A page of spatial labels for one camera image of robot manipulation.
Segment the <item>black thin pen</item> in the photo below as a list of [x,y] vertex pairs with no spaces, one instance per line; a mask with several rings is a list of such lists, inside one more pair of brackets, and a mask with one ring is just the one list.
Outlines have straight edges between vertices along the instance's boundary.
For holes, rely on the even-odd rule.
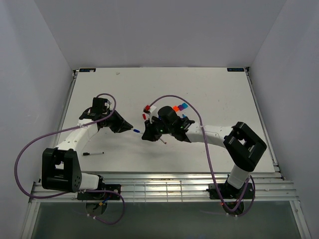
[[104,154],[103,151],[101,151],[101,152],[83,152],[83,153],[82,153],[83,156],[102,155],[102,154]]

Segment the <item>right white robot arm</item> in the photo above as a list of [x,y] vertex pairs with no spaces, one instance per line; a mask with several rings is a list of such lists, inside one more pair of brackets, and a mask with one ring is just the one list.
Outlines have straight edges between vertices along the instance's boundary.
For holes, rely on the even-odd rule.
[[243,185],[267,149],[266,143],[245,123],[234,126],[201,125],[188,117],[181,118],[170,106],[157,110],[145,106],[143,140],[157,141],[164,134],[188,143],[207,143],[225,148],[234,162],[225,182],[225,192],[231,198],[243,192]]

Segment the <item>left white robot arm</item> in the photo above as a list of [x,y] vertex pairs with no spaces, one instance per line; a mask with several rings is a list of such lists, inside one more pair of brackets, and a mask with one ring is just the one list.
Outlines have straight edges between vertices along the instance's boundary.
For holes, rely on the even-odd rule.
[[86,110],[79,117],[78,127],[54,148],[47,148],[42,154],[42,187],[62,192],[88,190],[89,194],[100,199],[106,193],[100,176],[83,173],[79,163],[82,152],[91,138],[103,128],[108,127],[114,133],[133,129],[117,111],[106,110],[94,113]]

